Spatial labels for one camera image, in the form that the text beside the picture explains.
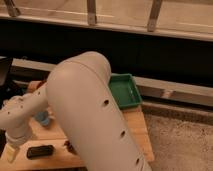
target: blue object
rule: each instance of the blue object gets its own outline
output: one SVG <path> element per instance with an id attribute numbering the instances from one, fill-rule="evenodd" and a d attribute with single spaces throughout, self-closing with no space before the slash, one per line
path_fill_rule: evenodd
<path id="1" fill-rule="evenodd" d="M 39 122 L 42 126 L 47 126 L 50 123 L 49 114 L 47 111 L 39 112 L 34 116 L 35 120 Z"/>

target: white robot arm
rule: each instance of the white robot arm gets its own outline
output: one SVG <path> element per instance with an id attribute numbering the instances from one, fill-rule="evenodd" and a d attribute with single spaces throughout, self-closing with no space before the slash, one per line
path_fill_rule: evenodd
<path id="1" fill-rule="evenodd" d="M 65 60 L 30 97 L 0 111 L 0 128 L 19 146 L 29 138 L 29 116 L 49 104 L 89 171 L 151 171 L 108 88 L 110 76 L 99 53 Z"/>

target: floor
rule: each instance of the floor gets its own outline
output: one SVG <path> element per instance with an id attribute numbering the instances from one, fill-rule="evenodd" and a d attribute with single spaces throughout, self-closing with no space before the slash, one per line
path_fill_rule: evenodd
<path id="1" fill-rule="evenodd" d="M 153 171 L 212 171 L 213 127 L 146 115 L 155 154 Z"/>

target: white cylinder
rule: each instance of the white cylinder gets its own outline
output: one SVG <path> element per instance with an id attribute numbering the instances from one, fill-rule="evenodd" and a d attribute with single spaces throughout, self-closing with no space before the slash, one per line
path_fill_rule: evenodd
<path id="1" fill-rule="evenodd" d="M 108 88 L 110 75 L 101 54 L 66 60 L 47 80 L 48 103 L 89 171 L 150 171 Z"/>

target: black wall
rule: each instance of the black wall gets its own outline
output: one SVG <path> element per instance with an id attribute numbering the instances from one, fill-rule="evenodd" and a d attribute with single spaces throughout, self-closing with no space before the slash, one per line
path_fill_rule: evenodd
<path id="1" fill-rule="evenodd" d="M 213 43 L 0 20 L 0 55 L 58 63 L 93 50 L 113 72 L 213 87 Z"/>

